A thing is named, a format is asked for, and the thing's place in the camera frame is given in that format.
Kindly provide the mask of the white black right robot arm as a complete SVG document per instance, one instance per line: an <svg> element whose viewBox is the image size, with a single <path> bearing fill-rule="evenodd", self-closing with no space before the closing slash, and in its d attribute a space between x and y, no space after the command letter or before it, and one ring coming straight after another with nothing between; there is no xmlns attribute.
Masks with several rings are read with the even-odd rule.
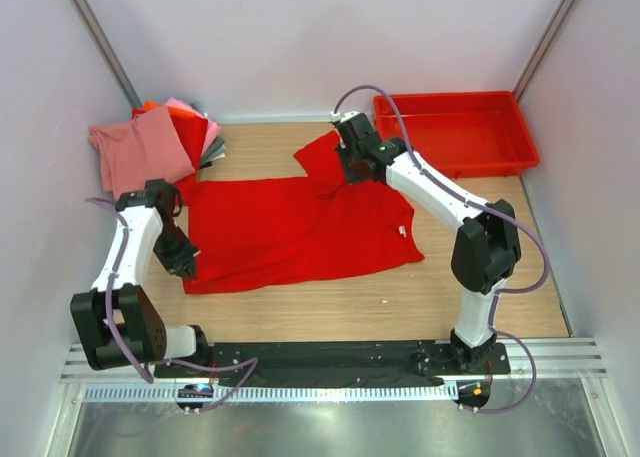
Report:
<svg viewBox="0 0 640 457"><path fill-rule="evenodd" d="M494 298L521 258L515 226L490 212L513 218L513 207L465 191L401 138L383 140L362 112L333 112L330 122L340 136L336 152L349 183L383 183L420 204L455 235L451 270L463 294L449 354L459 371L476 371L496 341L490 326Z"/></svg>

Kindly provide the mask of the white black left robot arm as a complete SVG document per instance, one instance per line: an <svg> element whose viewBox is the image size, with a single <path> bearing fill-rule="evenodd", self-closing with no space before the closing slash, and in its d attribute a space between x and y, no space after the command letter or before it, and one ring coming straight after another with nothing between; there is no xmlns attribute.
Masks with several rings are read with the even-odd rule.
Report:
<svg viewBox="0 0 640 457"><path fill-rule="evenodd" d="M196 277L199 249L175 222L183 207L180 190L156 179L147 181L142 190L121 194L115 202L97 197L88 201L116 219L112 244L97 278L70 302L89 367L100 371L131 365L152 382L150 364L177 361L189 376L204 375L211 367L212 353L202 329L166 326L144 290L153 256L172 276Z"/></svg>

